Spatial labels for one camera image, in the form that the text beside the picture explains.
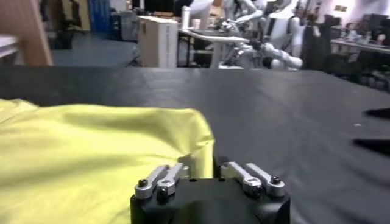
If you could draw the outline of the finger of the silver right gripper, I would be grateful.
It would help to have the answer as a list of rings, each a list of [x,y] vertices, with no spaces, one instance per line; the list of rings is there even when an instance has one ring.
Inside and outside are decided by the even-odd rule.
[[[382,154],[389,154],[388,139],[354,139],[353,143],[359,147]]]
[[[381,119],[389,119],[390,108],[377,108],[377,109],[366,110],[364,114],[366,116],[378,117]]]

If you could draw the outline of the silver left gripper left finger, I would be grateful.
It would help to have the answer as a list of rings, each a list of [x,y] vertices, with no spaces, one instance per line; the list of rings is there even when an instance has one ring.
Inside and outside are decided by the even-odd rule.
[[[146,178],[138,181],[135,186],[135,197],[140,200],[151,198],[157,189],[165,189],[168,195],[172,195],[179,180],[188,177],[189,167],[184,163],[176,163],[172,167],[157,166]]]

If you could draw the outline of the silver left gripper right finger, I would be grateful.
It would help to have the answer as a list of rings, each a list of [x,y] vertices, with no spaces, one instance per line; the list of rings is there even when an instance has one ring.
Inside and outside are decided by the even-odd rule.
[[[226,156],[215,156],[214,174],[219,181],[232,181],[250,198],[283,198],[286,184],[254,163],[241,165]]]

